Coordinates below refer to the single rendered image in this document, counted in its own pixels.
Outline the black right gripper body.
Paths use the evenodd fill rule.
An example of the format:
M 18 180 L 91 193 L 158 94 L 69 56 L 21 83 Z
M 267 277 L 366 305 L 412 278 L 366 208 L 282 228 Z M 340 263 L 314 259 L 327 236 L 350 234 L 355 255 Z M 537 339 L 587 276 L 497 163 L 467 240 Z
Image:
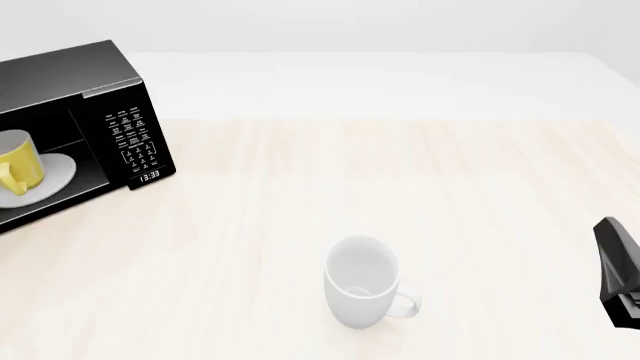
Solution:
M 616 328 L 640 330 L 640 290 L 617 294 L 602 305 Z

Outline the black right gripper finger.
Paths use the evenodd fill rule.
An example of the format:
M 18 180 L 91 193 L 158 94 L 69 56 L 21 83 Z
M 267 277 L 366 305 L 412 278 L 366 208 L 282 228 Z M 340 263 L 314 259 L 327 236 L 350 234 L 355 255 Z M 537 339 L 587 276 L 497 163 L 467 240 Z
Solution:
M 614 217 L 593 227 L 601 263 L 600 300 L 640 290 L 640 245 Z

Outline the white microwave turntable plate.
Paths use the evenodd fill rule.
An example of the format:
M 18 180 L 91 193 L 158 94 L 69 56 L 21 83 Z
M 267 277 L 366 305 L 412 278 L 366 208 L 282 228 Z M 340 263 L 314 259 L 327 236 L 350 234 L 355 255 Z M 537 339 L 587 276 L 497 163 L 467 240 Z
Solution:
M 41 155 L 40 159 L 44 166 L 42 182 L 21 196 L 0 186 L 0 209 L 16 209 L 46 200 L 65 188 L 75 176 L 76 163 L 68 155 L 51 153 Z

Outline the black microwave oven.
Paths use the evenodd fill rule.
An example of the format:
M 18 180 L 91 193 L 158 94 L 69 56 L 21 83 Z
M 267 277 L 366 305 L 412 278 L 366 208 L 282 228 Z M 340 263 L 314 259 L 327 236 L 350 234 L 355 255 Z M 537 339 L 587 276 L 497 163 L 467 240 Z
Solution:
M 0 62 L 0 131 L 27 131 L 44 154 L 76 163 L 57 194 L 0 209 L 0 234 L 176 167 L 145 83 L 112 41 Z

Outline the yellow and white mug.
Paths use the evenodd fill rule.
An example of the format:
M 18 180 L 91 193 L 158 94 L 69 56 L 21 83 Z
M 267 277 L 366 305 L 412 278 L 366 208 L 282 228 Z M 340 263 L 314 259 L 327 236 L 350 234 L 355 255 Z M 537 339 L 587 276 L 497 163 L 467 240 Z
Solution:
M 0 131 L 0 185 L 3 188 L 22 196 L 39 185 L 44 174 L 44 166 L 27 131 Z

